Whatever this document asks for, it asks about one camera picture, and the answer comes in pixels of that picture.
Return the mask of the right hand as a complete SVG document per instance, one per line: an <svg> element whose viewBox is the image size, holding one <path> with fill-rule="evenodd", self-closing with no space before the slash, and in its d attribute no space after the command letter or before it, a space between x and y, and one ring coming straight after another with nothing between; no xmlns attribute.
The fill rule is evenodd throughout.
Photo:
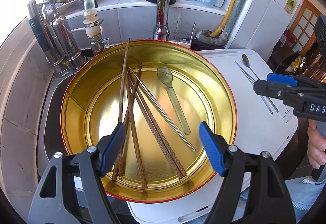
<svg viewBox="0 0 326 224"><path fill-rule="evenodd" d="M308 120L309 126L307 130L308 134L308 149L307 157L310 165L314 169L319 169L321 166L325 165L326 155L326 140L322 134L317 129L317 121Z"/></svg>

